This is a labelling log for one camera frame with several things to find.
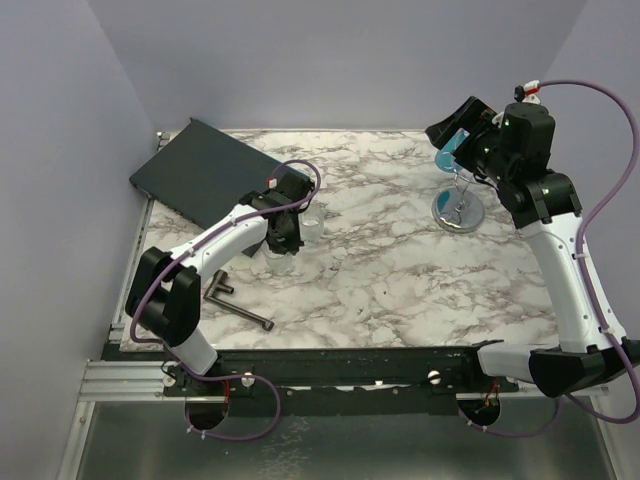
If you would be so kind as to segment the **clear ribbed wine glass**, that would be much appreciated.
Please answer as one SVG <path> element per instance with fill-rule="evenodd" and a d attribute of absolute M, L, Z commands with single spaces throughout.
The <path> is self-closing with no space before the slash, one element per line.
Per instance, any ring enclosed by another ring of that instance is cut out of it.
<path fill-rule="evenodd" d="M 298 215 L 300 237 L 305 244 L 316 243 L 324 233 L 324 212 L 313 203 Z"/>

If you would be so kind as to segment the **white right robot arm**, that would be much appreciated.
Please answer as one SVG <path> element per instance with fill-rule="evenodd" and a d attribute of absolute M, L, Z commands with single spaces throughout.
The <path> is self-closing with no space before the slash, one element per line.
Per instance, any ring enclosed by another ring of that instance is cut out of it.
<path fill-rule="evenodd" d="M 495 184 L 501 205 L 539 265 L 559 335 L 557 346 L 480 345 L 477 357 L 460 367 L 462 384 L 480 392 L 496 377 L 510 377 L 557 398 L 638 366 L 639 343 L 628 338 L 611 311 L 579 237 L 582 206 L 574 184 L 548 166 L 555 131 L 548 110 L 516 102 L 497 114 L 471 96 L 425 133 L 443 149 L 461 131 L 467 136 L 452 155 L 465 170 Z"/>

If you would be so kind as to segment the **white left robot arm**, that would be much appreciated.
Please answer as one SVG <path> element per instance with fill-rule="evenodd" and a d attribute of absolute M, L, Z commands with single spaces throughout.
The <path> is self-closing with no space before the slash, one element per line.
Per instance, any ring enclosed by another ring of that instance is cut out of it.
<path fill-rule="evenodd" d="M 202 284 L 255 245 L 280 256 L 297 254 L 304 245 L 298 215 L 316 192 L 313 181 L 292 173 L 272 178 L 265 192 L 242 197 L 198 237 L 171 251 L 152 247 L 140 257 L 125 303 L 130 332 L 138 326 L 151 332 L 189 369 L 187 382 L 197 393 L 214 393 L 222 380 L 218 353 L 198 327 Z"/>

